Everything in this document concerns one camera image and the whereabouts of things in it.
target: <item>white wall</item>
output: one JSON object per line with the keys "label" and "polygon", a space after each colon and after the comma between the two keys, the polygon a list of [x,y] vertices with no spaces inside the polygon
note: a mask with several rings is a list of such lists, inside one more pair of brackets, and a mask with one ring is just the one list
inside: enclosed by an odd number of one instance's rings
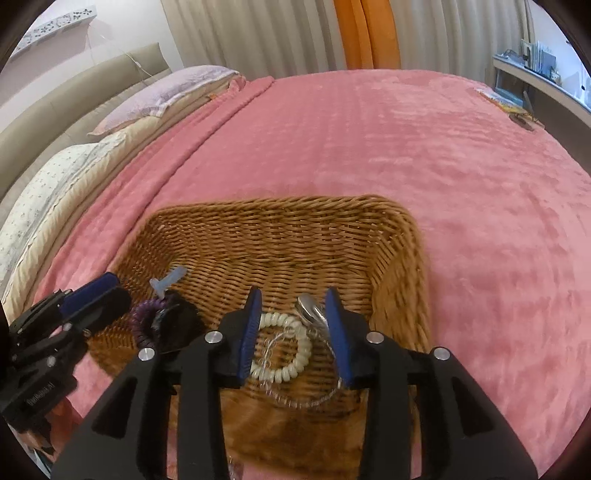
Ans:
{"label": "white wall", "polygon": [[572,95],[583,99],[582,82],[586,78],[586,70],[574,48],[567,43],[560,27],[552,20],[542,7],[530,0],[531,15],[534,20],[535,39],[544,43],[556,57],[556,67],[562,77],[563,87]]}
{"label": "white wall", "polygon": [[98,13],[90,25],[40,43],[0,73],[0,131],[66,80],[124,51],[158,42],[168,65],[183,68],[160,0],[56,0],[32,28],[89,5]]}

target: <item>metal screw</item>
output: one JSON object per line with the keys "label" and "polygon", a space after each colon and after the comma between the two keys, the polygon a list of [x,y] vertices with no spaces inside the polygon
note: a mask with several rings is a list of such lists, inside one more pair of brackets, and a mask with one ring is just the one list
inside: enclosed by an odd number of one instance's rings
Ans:
{"label": "metal screw", "polygon": [[148,360],[152,360],[154,355],[156,355],[156,352],[154,352],[153,348],[142,348],[138,353],[138,358],[142,362],[146,362]]}
{"label": "metal screw", "polygon": [[442,346],[438,346],[434,351],[433,351],[433,356],[437,359],[437,360],[449,360],[449,358],[451,357],[451,353],[449,352],[449,350],[447,348],[443,348]]}
{"label": "metal screw", "polygon": [[205,341],[207,343],[219,343],[223,339],[223,335],[221,332],[217,330],[213,330],[212,332],[207,332],[205,335]]}
{"label": "metal screw", "polygon": [[369,332],[366,336],[365,339],[369,342],[369,343],[374,343],[374,344],[380,344],[384,341],[384,336],[379,333],[379,332]]}

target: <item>pink bedspread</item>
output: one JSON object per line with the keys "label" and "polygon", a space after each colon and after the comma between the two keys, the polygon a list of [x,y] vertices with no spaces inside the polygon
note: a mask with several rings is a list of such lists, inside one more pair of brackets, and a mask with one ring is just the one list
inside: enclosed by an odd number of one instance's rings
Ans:
{"label": "pink bedspread", "polygon": [[[104,272],[165,206],[383,195],[408,207],[424,232],[436,341],[506,415],[542,473],[591,406],[591,179],[542,129],[521,129],[480,97],[479,86],[364,70],[234,88],[119,175],[37,298]],[[80,369],[79,378],[97,379],[72,397],[85,414],[109,380],[89,360]]]}

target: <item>beige headboard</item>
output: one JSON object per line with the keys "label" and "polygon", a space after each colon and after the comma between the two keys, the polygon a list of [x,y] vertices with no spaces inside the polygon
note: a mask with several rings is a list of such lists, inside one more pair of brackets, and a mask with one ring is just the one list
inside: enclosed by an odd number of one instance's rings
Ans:
{"label": "beige headboard", "polygon": [[[21,178],[25,171],[26,177],[31,177],[54,153],[70,145],[90,142],[86,134],[108,113],[135,92],[170,73],[158,44],[130,51],[129,55],[152,77],[128,55],[115,57],[63,83],[0,133],[2,210],[11,207],[10,203],[14,204],[24,188],[15,182],[26,185],[30,180]],[[5,220],[3,213],[0,212],[0,226]]]}

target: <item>wicker basket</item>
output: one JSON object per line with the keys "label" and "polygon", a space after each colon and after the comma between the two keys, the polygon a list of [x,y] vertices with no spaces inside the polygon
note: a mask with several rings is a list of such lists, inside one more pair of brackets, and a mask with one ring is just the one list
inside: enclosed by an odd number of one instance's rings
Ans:
{"label": "wicker basket", "polygon": [[[380,197],[265,199],[172,207],[146,222],[113,271],[135,301],[152,296],[148,280],[183,265],[174,286],[214,328],[243,306],[250,286],[262,289],[264,311],[291,312],[296,297],[323,299],[336,286],[343,304],[370,326],[419,351],[430,347],[423,252],[417,227],[400,205]],[[257,355],[267,332],[261,335]],[[273,362],[291,361],[294,343],[275,348]],[[121,319],[90,346],[116,375],[135,354]],[[335,383],[332,359],[314,344],[306,370],[282,394],[310,398]],[[355,478],[365,402],[339,391],[317,410],[280,407],[249,380],[222,395],[228,452],[246,461],[320,478]]]}

